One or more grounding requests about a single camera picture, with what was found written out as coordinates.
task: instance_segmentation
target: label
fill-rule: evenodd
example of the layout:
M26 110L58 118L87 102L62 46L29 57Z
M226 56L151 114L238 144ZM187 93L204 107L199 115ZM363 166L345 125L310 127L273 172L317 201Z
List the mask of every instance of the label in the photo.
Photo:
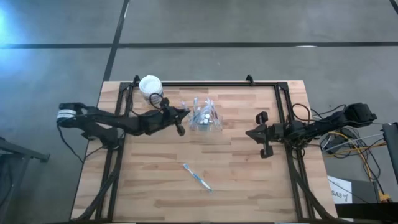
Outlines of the label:
M57 119L58 118L72 118L76 115L76 111L69 110L69 109L62 109L58 111Z
M76 111L74 111L74 110L70 110L70 109L62 109L62 110L58 110L58 114L61 114L61 113L68 113L68 114L73 114L73 115L76 115Z
M75 115L72 115L72 114L58 114L57 115L57 119L59 119L59 118L72 118L74 116Z
M350 181L328 176L331 195L336 204L353 203L352 186Z

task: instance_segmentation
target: black cable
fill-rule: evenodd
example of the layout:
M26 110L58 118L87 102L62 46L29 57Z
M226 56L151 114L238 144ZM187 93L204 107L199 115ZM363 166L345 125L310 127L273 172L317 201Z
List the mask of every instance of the black cable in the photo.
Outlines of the black cable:
M8 166L7 166L7 168L8 168L8 177L9 177L9 180L10 180L10 187L8 188L8 191L7 191L7 193L6 193L6 196L1 200L1 202L0 202L0 208L4 205L4 203L6 202L6 200L7 200L7 198L8 198L8 196L9 196L9 194L11 193L11 189L12 189L12 173L11 173L11 165L10 165L10 162L8 162L7 161L7 164L8 164Z
M157 107L157 106L152 102L152 96L153 96L153 95L158 95L158 96L160 96L160 97L162 98L162 100L164 99L164 97L163 97L162 95L158 94L158 93L152 93L151 95L149 95L149 103L150 103L154 108L158 109L158 111L157 111L156 113L154 113L154 114L145 114L145 115L144 115L144 114L139 114L139 113L135 112L135 111L132 109L132 100L131 100L130 105L129 105L129 111L132 112L133 114L135 114L136 116L153 116L153 115L156 115L156 114L160 113L161 110L162 110L163 108ZM131 95L131 94L128 94L128 95L126 96L126 101L127 101L128 98L131 98L131 97L132 97L132 95Z
M336 158L336 159L345 159L345 158L347 158L350 155L351 155L351 151L348 151L348 153L346 153L346 154L333 153L333 157Z
M152 94L149 95L149 103L150 103L154 108L156 108L156 109L158 109L158 110L163 109L163 108L157 107L157 106L152 102L152 96L154 96L154 95L157 95L157 96L161 97L162 100L164 99L162 95L160 95L160 94L158 94L158 93L152 93Z
M330 110L330 111L326 111L326 112L322 112L322 113L317 113L317 115L319 116L319 115L323 115L323 114L327 114L327 113L333 112L333 111L337 110L338 108L341 108L342 106L344 106L344 108L343 108L343 111L344 111L344 110L346 109L346 105L339 105L339 106L337 106L336 108L334 108L334 109L332 109L332 110Z
M89 153L87 156L85 156L85 159L87 159L87 157L91 156L92 153L94 153L94 152L96 152L96 151L98 151L98 150L100 150L100 149L102 149L102 148L104 148L104 146L101 146L101 147L95 149L94 151L92 151L91 153Z
M304 107L304 108L307 110L307 113L308 113L308 119L307 119L307 120L304 120L304 119L299 118L299 117L294 113L293 108L294 108L294 106L297 106L297 105L302 106L302 107ZM293 104L293 106L292 106L292 112L293 112L293 115L294 115L295 118L297 118L297 119L299 119L299 120L301 120L301 121L306 121L307 124L310 124L310 121L313 121L313 120L311 120L311 112L310 112L309 108L306 107L305 105L301 104L301 103L295 103L295 104Z
M307 118L307 119L299 118L299 117L294 113L293 108L294 108L294 106L297 106L297 105L302 106L302 107L304 107L304 108L307 110L307 114L308 114L308 118ZM336 108L333 109L333 110L336 110L337 108L339 108L339 107L341 107L341 106L345 106L345 105L340 105L340 106L336 107ZM318 122L318 123L330 123L330 121L333 121L334 119L338 118L338 116L337 116L337 117L335 117L335 118L332 118L331 120L326 120L326 121L317 121L317 120L311 119L311 112L310 112L310 109L309 109L307 106L305 106L305 105L303 105L303 104L301 104L301 103L295 103L295 104L293 104L293 105L292 105L292 112L293 112L293 116L294 116L295 118L297 118L298 120L301 120L301 121L306 121L307 124L310 124L311 121L312 121L312 122Z
M373 145L375 145L376 143L378 143L379 141L382 141L383 140L383 138L382 139L379 139L379 140L377 140L377 141L375 141L374 143L372 143L367 149L365 149L365 150L368 150L368 149L370 149ZM370 170L370 172L372 173L372 175L374 176L374 178L371 178L371 179L374 179L375 181L376 181L376 183L378 184L378 186L380 187L380 191L384 194L384 189L383 189L383 187L381 186L381 184L380 184L380 181L379 181L379 177L380 177L380 175L381 175L381 168L380 168L380 166L379 166L379 164L377 163L377 161L376 161L376 158L374 158L374 156L373 156L373 154L372 154L372 152L371 151L369 151L369 154L368 155L371 155L372 156L372 158L373 158L373 160L374 160L374 163L377 165L377 169L378 169L378 174L376 175L374 172L373 172L373 170L370 168L370 166L369 166L369 170ZM366 163L368 163L368 155L366 156L366 158L365 158L365 161L366 161Z
M60 137L61 137L62 142L71 150L71 152L72 152L77 158L79 158L80 162L83 164L83 159L81 159L80 156L78 156L78 154L76 154L75 150L73 150L72 147L70 147L70 145L66 142L65 138L63 138L62 130L61 130L59 124L57 124L57 129L58 129L58 132L60 133Z
M312 109L312 108L311 108L311 110L312 110L318 117L320 117L320 119L323 119L322 116L321 116L316 110L314 110L314 109Z
M296 152L297 157L299 156L299 151L300 151L300 153L303 152L300 155L301 158L303 158L305 156L305 149L304 148L301 148L301 150L295 149L294 151Z

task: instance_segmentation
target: white sign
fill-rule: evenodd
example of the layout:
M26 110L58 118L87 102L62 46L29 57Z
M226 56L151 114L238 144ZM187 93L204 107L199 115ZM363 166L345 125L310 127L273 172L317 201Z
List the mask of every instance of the white sign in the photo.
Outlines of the white sign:
M352 186L350 181L328 176L331 195L335 204L353 203Z

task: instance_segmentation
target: cable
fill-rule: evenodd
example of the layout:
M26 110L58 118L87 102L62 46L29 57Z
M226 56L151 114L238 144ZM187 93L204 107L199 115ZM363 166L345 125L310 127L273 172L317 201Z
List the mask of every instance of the cable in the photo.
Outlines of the cable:
M329 144L330 138L331 138L331 136L329 135L329 138L328 138L326 144L324 146L322 146L321 151L323 151L323 149Z
M334 109L332 109L330 111L326 111L326 112L323 112L323 113L317 113L317 115L319 116L319 115L323 115L323 114L327 114L327 113L333 112L333 111L337 110L338 108L341 108L342 106L344 106L344 108L343 108L343 111L344 111L347 106L346 105L339 105L339 106L337 106L336 108L334 108Z
M304 107L304 108L307 110L307 113L308 113L308 119L307 119L307 120L304 120L304 119L299 118L299 117L294 113L293 108L294 108L294 106L297 106L297 105L302 106L302 107ZM314 121L314 120L311 120L311 112L310 112L309 108L306 107L305 105L301 104L301 103L295 103L295 104L293 104L293 106L292 106L292 112L293 112L293 115L294 115L297 119L299 119L299 120L301 120L301 121L306 121L307 124L310 124L310 121Z
M330 150L332 150L332 149L335 149L335 148L337 148L337 147L340 147L340 146L343 146L343 145L345 145L345 144L349 144L349 143L352 143L352 142L355 142L355 141L358 141L358 140L362 140L362 139L366 139L366 138L371 138L371 137L375 137L375 136L380 136L380 135L383 135L383 133L381 133L381 134L373 134L373 135L371 135L371 136L366 136L366 137L363 137L363 138L359 138L359 139L354 139L354 140L346 141L346 142L344 142L344 143L338 144L337 146L333 146L333 147L331 147L331 148L329 148L329 149L327 149L327 150L324 150L324 152L328 152L328 151L330 151Z
M377 169L379 170L378 173L377 173L377 177L376 177L376 178L379 178L380 175L381 175L381 169L380 169L379 163L376 161L376 158L373 156L373 153L371 151L369 152L369 155L371 155L375 165L377 166Z
M377 141L375 141L373 144L371 144L369 147L372 147L373 145L375 145L377 142L379 142L379 141L382 141L383 140L383 138L382 139L379 139L379 140L377 140ZM370 154L372 157L373 157L373 159L374 159L374 161L375 161L375 164L377 165L377 168L379 169L379 175L377 176L376 174L374 174L374 172L371 170L371 173L372 173L372 175L374 176L374 180L377 182L377 184L378 184L378 186L380 187L380 191L384 194L384 190L383 190L383 187L381 187L381 184L380 184L380 182L379 182L379 176L381 175L381 169L380 169L380 166L379 166L379 164L376 162L376 159L374 158L374 156L372 155L372 154Z
M311 108L311 111L313 111L320 119L323 119L322 116L316 110Z
M163 109L163 108L159 108L159 107L155 106L155 104L152 102L152 96L153 96L153 95L157 95L157 96L161 97L162 100L164 99L162 95L160 95L160 94L158 94L158 93L152 93L152 94L149 95L149 103L150 103L154 108L156 108L156 109L158 109L158 110Z
M301 148L301 150L297 150L296 149L295 152L296 152L297 157L299 156L299 152L300 152L300 157L301 158L303 158L305 156L305 149L304 148Z
M65 138L63 138L62 130L60 129L60 126L59 126L59 125L57 125L57 129L58 129L58 132L60 133L60 137L61 137L62 142L71 150L71 152L72 152L77 158L79 158L80 162L83 164L83 163L84 163L84 162L83 162L83 159L81 159L80 156L78 156L78 154L76 154L75 150L73 150L72 147L70 147L70 145L66 142Z
M162 100L164 99L164 97L163 97L162 95L158 94L158 93L152 93L151 95L149 95L149 103L150 103L154 108L158 109L158 111L157 111L156 113L154 113L154 114L139 114L139 113L135 112L135 111L132 109L132 101L131 101L130 107L129 107L130 112L132 112L132 113L135 114L136 116L153 116L153 115L156 115L156 114L160 113L161 110L162 110L163 108L157 107L157 106L152 102L152 96L153 96L153 95L158 95L158 96L160 96L160 97L162 98ZM132 97L132 96L131 96L130 94L128 94L128 95L126 96L126 101L127 101L127 99L128 99L129 97Z
M375 148L375 147L380 147L380 146L385 146L386 145L386 143L384 143L384 142L382 142L382 143L380 143L380 144L377 144L377 145L375 145L375 146L371 146L371 147L359 147L359 148L357 148L357 149L347 149L347 150L343 150L343 151L340 151L340 152L350 152L350 151L357 151L357 150L363 150L363 149L369 149L369 148ZM327 155L327 156L323 156L323 157L333 157L333 154L331 154L331 155Z
M349 140L349 137L347 137L347 136L344 135L344 134L337 133L337 132L334 132L334 131L330 131L329 133L330 133L330 134L337 134L337 135L340 135L341 137L343 137L343 138ZM363 154L361 153L361 151L358 149L358 147L356 147L355 145L353 145L353 146L354 146L354 148L358 151L359 156L361 156L361 159L362 159L362 161L364 162L364 164L365 164L365 166L366 166L366 171L367 171L367 173L368 173L369 180L372 181L371 171L370 171L369 164L368 164L367 160L365 159L365 157L363 156Z
M294 113L293 108L294 108L294 106L297 106L297 105L302 106L302 107L304 107L304 108L307 110L307 114L308 114L308 119L307 119L307 120L302 119L302 118L299 118L299 117ZM335 109L330 110L330 111L327 111L327 112L324 112L324 113L317 113L317 115L321 115L321 114L325 114L325 113L330 113L330 112L332 112L332 111L338 109L338 108L341 107L341 106L345 106L345 105L340 105L340 106L336 107ZM293 104L293 105L292 105L292 112L293 112L293 116L294 116L295 118L297 118L297 119L299 119L299 120L301 120L301 121L306 121L307 124L310 124L311 121L313 121L313 122L319 122L319 123L330 123L330 121L333 121L333 120L335 120L336 118L338 118L338 117L335 117L335 118L333 118L333 119L331 119L331 120L327 120L327 121L317 121L317 120L311 119L311 112L310 112L310 109L309 109L307 106L305 106L305 105L303 105L303 104L301 104L301 103L295 103L295 104Z
M10 180L10 187L8 188L8 191L7 191L7 193L6 193L6 196L1 200L1 202L0 202L0 208L4 205L4 203L6 202L6 200L7 200L7 198L8 198L8 196L9 196L9 194L11 193L11 189L12 189L12 173L11 173L11 165L10 165L10 162L8 161L7 162L7 164L8 164L8 166L7 166L7 168L8 168L8 177L9 177L9 180Z
M89 153L87 156L85 156L85 159L87 159L87 157L91 156L92 153L94 153L94 152L96 152L96 151L98 151L98 150L100 150L100 149L102 149L102 148L104 148L104 146L101 146L101 147L95 149L94 151L92 151L91 153Z

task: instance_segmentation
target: metal bracket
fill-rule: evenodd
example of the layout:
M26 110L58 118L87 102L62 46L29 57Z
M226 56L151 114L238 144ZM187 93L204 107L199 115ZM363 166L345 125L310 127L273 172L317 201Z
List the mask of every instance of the metal bracket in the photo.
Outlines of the metal bracket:
M287 85L287 82L278 82L278 87L284 91L289 91L289 86Z
M256 84L254 83L253 77L252 77L251 75L247 75L247 77L246 77L245 80L246 80L246 81L249 81L251 86L255 86L255 85L256 85Z

